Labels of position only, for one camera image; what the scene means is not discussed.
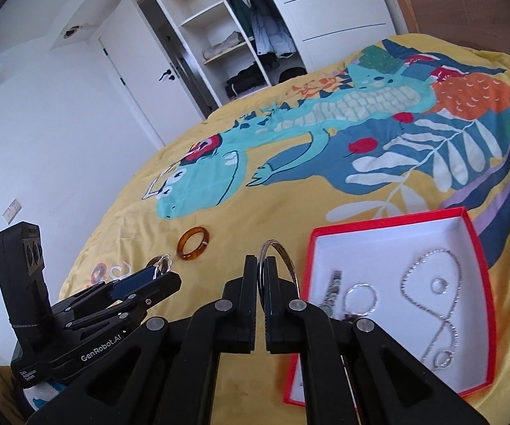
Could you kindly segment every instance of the orange bangle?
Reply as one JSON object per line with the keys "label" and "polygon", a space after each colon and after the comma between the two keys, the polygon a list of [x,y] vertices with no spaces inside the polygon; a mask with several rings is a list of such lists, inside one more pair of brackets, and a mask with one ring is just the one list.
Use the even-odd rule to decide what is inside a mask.
{"label": "orange bangle", "polygon": [[[188,242],[188,240],[197,233],[203,234],[202,242],[200,242],[199,246],[194,249],[192,252],[184,253],[184,246]],[[194,260],[198,257],[203,251],[206,250],[209,243],[209,233],[204,227],[193,227],[188,230],[186,233],[182,235],[182,238],[178,240],[178,245],[176,246],[176,253],[178,257],[185,261]]]}

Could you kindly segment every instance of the bed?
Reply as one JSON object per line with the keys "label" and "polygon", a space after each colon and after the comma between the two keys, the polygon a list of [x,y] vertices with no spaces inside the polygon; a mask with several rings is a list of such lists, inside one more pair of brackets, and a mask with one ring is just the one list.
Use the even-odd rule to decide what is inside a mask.
{"label": "bed", "polygon": [[[201,225],[199,258],[175,257],[182,288],[149,316],[192,315],[281,241],[304,279],[322,225],[463,205],[489,265],[497,317],[495,381],[466,397],[510,422],[510,56],[427,35],[394,36],[321,72],[232,102],[159,151],[88,239],[61,298],[123,278]],[[288,356],[223,355],[212,423],[305,423],[282,393]]]}

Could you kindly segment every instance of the camera lens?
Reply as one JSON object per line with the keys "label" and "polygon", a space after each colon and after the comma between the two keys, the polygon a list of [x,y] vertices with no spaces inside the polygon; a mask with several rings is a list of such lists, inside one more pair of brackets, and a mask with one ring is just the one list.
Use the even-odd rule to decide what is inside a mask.
{"label": "camera lens", "polygon": [[34,256],[33,256],[33,250],[30,249],[30,246],[26,247],[26,258],[29,261],[29,265],[32,266],[33,261],[34,261]]}
{"label": "camera lens", "polygon": [[40,261],[40,254],[38,253],[38,245],[33,244],[33,252],[34,252],[34,261],[38,264]]}

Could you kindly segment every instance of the wardrobe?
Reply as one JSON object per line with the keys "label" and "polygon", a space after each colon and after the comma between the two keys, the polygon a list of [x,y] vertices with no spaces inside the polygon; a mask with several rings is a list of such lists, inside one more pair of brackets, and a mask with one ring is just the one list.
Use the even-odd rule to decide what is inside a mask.
{"label": "wardrobe", "polygon": [[[241,70],[256,73],[260,82],[240,97],[277,84],[287,69],[312,72],[395,34],[384,0],[272,0],[295,52],[268,62],[268,56],[258,55],[257,42],[246,33],[245,18],[242,25],[233,0],[156,1],[218,106],[235,99],[228,80]],[[234,32],[233,46],[206,58],[208,49]]]}

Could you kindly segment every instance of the dinosaur eye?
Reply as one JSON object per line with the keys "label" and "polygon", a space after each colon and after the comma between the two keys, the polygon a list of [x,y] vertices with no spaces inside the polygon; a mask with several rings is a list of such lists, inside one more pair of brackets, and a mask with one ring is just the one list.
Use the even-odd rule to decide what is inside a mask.
{"label": "dinosaur eye", "polygon": [[170,192],[172,191],[172,185],[165,186],[162,191],[156,195],[157,198],[164,198],[170,195]]}
{"label": "dinosaur eye", "polygon": [[178,168],[178,170],[166,179],[166,184],[171,185],[178,182],[186,174],[186,168]]}

